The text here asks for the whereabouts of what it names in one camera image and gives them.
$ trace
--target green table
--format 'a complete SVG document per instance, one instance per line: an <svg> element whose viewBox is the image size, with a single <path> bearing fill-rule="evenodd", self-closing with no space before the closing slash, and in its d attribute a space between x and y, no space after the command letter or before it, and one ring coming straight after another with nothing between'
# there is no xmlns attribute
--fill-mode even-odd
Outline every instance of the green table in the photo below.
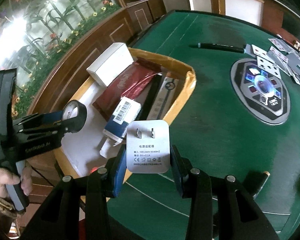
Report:
<svg viewBox="0 0 300 240"><path fill-rule="evenodd" d="M242 47L249 43L268 51L272 37L257 26L229 17L173 11L134 47L194 68L196 88L170 127L171 143L210 176L231 174L242 182L249 171L269 171L271 176L256 202L280 239L288 239L300 223L300 86L282 72L290 94L290 115L282 125L266 125L242 104L230 81L232 64L250 56L189 46L211 42ZM119 198L108 202L108 209L145 239L185 239L190 200L179 197L170 171L133 174Z"/></svg>

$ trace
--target floral wall mural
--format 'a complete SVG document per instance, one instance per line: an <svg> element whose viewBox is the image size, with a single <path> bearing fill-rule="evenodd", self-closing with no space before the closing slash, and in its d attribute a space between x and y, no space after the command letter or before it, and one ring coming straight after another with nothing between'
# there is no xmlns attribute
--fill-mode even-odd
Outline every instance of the floral wall mural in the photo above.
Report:
<svg viewBox="0 0 300 240"><path fill-rule="evenodd" d="M116 0L5 0L0 6L0 70L17 68L13 116L24 116L57 62Z"/></svg>

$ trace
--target open box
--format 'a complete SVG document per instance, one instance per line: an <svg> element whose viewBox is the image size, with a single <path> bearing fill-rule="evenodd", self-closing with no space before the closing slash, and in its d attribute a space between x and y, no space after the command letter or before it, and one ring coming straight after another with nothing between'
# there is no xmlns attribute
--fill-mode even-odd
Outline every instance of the open box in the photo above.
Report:
<svg viewBox="0 0 300 240"><path fill-rule="evenodd" d="M195 88L196 77L193 68L181 61L164 55L132 48L129 48L129 51L134 57L143 57L184 77L180 93L175 97L174 102L163 118L170 125ZM106 125L106 120L92 106L92 103L104 90L104 87L101 87L92 77L89 77L71 98L71 100L76 99L80 101L87 107L87 120L81 131L74 134L65 134L61 141L62 147L53 150L61 170L66 175L71 175L74 178L86 176L90 173L91 169L100 167L107 162L107 159L99 153L99 145L104 136L102 131ZM112 147L113 156L118 153L120 146L121 144ZM131 172L127 170L124 181L130 175Z"/></svg>

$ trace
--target red packet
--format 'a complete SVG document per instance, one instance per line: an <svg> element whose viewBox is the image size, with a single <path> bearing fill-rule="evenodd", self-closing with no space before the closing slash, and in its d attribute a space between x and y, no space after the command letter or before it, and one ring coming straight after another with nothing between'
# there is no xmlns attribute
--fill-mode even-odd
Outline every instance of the red packet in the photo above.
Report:
<svg viewBox="0 0 300 240"><path fill-rule="evenodd" d="M121 97L135 99L160 72L161 65L138 57L138 61L117 76L92 105L108 121Z"/></svg>

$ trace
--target white power adapter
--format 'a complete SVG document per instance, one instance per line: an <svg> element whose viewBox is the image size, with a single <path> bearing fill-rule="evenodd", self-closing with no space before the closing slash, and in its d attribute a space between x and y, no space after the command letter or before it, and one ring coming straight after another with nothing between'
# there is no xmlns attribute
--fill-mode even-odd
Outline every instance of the white power adapter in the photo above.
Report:
<svg viewBox="0 0 300 240"><path fill-rule="evenodd" d="M127 168L133 173L164 173L170 168L169 125L164 120L128 125Z"/></svg>

